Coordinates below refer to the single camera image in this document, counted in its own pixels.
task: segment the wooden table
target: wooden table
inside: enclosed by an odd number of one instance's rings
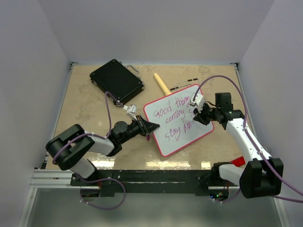
[[[109,128],[104,93],[91,83],[89,74],[100,65],[74,66],[68,84],[62,110],[58,120],[55,135],[60,134],[74,124],[80,124],[85,130],[98,135],[106,135]],[[132,99],[129,104],[136,104],[136,114],[142,115],[143,106],[164,94],[153,78],[158,73],[164,83],[172,88],[176,82],[199,78],[200,82],[212,75],[225,75],[235,81],[238,79],[233,66],[201,66],[201,65],[135,65],[139,70],[145,90]],[[202,91],[206,100],[214,103],[215,92],[230,92],[235,109],[244,107],[235,87],[226,79],[215,78],[208,81]],[[125,110],[110,104],[112,123],[117,121],[131,122]],[[192,143],[183,150],[163,157],[151,136],[136,136],[122,145],[123,150],[114,157],[88,152],[88,158],[98,169],[210,169],[213,163],[234,160],[242,154],[233,138],[214,122],[214,131],[200,140]],[[48,160],[46,169],[57,169]]]

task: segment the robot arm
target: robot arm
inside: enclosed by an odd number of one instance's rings
[[[257,152],[252,141],[259,147],[263,155],[282,176],[283,163],[279,158],[272,158],[262,148],[248,126],[245,132],[244,115],[241,110],[234,110],[230,93],[216,93],[215,105],[210,107],[203,95],[197,94],[195,100],[192,96],[190,105],[195,107],[194,120],[204,125],[210,121],[219,122],[225,130],[235,139],[246,162],[245,169],[236,167],[231,163],[217,163],[212,168],[212,178],[227,180],[239,185],[246,198],[277,195],[281,190],[281,181],[272,173]]]
[[[122,144],[136,135],[148,136],[154,130],[159,128],[158,124],[144,120],[140,115],[135,115],[136,106],[125,106],[126,114],[132,119],[130,124],[120,121],[111,129],[108,138],[99,138],[90,136],[91,133],[85,131],[80,125],[75,124],[53,138],[46,145],[46,150],[54,158],[57,153],[67,145],[69,141],[85,134],[82,138],[69,145],[57,157],[56,164],[61,170],[68,170],[79,174],[87,180],[99,179],[98,170],[95,166],[83,158],[88,152],[95,152],[106,155],[108,157],[116,155],[122,150]]]

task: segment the white wall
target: white wall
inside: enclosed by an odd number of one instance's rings
[[[303,190],[303,1],[276,0],[240,62],[258,139],[284,163],[284,178]],[[282,195],[302,199],[287,187]],[[303,205],[285,202],[293,227]]]
[[[45,156],[68,60],[37,0],[2,0],[0,31],[0,220],[12,227]]]
[[[39,0],[72,61],[239,62],[274,0]]]

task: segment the black box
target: black box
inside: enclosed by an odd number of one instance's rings
[[[98,88],[103,92],[110,92],[123,104],[144,90],[144,83],[141,79],[116,59],[93,71],[89,76]]]

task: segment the whiteboard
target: whiteboard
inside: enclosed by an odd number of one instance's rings
[[[153,135],[163,156],[177,152],[214,130],[212,122],[203,125],[193,121],[194,108],[189,102],[198,88],[195,84],[144,106],[147,120],[160,125]]]

